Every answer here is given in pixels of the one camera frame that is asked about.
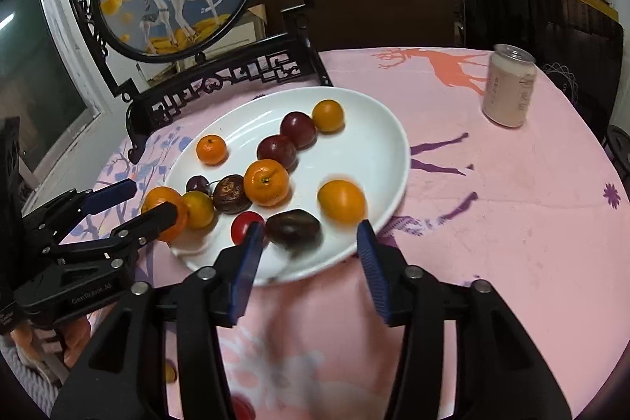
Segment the person's left hand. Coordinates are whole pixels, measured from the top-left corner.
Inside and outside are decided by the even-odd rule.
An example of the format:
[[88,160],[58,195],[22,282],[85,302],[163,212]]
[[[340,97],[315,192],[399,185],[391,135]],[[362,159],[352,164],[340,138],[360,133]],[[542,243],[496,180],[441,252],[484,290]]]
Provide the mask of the person's left hand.
[[66,367],[72,368],[91,338],[91,324],[86,316],[44,331],[22,322],[9,334],[29,361],[41,361],[43,354],[61,354]]

